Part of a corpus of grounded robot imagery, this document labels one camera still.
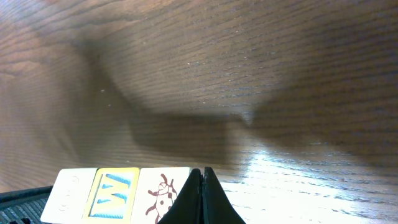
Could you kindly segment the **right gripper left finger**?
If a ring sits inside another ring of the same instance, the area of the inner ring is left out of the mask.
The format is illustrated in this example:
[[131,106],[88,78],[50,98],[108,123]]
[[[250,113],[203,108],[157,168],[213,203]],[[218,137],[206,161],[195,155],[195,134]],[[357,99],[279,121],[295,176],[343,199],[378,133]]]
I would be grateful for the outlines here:
[[202,175],[193,169],[184,183],[171,209],[159,224],[202,224]]

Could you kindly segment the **white block green side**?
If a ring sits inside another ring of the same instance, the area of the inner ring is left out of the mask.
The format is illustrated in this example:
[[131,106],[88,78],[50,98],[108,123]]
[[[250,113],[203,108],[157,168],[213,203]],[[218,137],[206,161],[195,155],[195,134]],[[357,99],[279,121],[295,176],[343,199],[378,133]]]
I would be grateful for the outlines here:
[[62,169],[45,204],[40,221],[80,223],[97,168]]

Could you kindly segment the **yellow block letter O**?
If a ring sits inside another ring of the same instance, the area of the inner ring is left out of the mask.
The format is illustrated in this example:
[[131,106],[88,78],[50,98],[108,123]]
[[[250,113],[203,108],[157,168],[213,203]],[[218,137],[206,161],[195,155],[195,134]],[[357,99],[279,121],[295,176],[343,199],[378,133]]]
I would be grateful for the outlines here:
[[139,172],[137,167],[98,169],[81,222],[129,224]]

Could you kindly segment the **white ladybug block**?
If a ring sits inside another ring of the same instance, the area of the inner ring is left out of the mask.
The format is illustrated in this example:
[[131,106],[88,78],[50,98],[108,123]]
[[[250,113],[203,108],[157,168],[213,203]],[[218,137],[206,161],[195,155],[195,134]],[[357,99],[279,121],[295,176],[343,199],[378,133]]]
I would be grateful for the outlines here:
[[189,167],[143,168],[132,208],[132,224],[157,224],[171,209],[190,174]]

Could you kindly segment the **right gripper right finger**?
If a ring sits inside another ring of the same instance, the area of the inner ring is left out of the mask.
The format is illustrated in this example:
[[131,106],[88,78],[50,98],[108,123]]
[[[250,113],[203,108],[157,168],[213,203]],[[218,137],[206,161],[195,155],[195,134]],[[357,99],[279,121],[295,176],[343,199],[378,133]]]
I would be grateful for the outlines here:
[[205,167],[201,197],[204,224],[245,224],[229,202],[211,167]]

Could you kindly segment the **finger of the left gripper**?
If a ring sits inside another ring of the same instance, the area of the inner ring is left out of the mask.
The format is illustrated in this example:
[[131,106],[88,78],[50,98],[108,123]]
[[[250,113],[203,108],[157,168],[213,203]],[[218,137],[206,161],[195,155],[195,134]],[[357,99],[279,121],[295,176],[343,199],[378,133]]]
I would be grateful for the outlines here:
[[42,223],[52,186],[1,193],[1,224]]

